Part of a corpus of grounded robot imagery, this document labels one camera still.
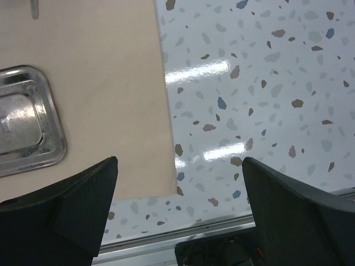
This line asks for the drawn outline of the beige cloth wrap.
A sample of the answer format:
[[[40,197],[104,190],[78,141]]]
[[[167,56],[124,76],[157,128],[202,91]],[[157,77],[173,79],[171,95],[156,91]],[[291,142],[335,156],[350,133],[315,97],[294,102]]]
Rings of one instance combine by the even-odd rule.
[[[4,177],[7,200],[115,156],[115,199],[177,192],[153,1],[1,2],[1,68],[30,65],[50,83],[67,141],[60,163]]]

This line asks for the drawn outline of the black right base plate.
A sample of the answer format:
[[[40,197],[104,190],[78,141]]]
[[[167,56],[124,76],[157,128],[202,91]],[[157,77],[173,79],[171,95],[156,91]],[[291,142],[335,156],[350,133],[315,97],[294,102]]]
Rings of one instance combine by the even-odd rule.
[[[185,241],[175,246],[178,265],[265,265],[255,228]]]

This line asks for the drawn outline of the steel tweezers pair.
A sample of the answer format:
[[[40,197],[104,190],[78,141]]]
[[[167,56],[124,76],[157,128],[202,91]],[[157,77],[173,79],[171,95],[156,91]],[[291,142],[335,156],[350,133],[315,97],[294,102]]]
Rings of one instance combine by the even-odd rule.
[[[39,17],[38,0],[30,0],[30,4],[31,4],[31,17],[33,19],[38,19]]]

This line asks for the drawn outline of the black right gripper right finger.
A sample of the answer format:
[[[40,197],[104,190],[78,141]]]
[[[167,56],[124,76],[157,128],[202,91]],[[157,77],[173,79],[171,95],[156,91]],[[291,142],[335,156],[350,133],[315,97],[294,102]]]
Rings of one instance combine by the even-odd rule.
[[[252,157],[242,171],[266,265],[354,265],[354,201]]]

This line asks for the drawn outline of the aluminium front rail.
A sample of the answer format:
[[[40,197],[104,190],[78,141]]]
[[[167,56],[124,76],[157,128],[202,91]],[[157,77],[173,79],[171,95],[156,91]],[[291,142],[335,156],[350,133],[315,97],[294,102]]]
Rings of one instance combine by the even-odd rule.
[[[178,243],[254,225],[243,183],[180,183],[172,196],[114,201],[92,264],[176,265]]]

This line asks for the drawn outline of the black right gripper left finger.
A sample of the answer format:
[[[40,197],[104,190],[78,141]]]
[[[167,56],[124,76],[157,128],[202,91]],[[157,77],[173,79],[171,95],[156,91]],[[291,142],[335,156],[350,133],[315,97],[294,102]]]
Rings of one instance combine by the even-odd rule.
[[[1,202],[1,265],[91,265],[100,251],[118,176],[112,156]]]

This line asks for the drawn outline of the steel instrument tray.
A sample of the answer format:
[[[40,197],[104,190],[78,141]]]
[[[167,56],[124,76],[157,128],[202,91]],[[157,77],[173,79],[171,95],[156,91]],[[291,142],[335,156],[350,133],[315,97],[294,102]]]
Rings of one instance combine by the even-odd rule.
[[[67,142],[46,77],[28,65],[1,70],[1,177],[60,162]]]

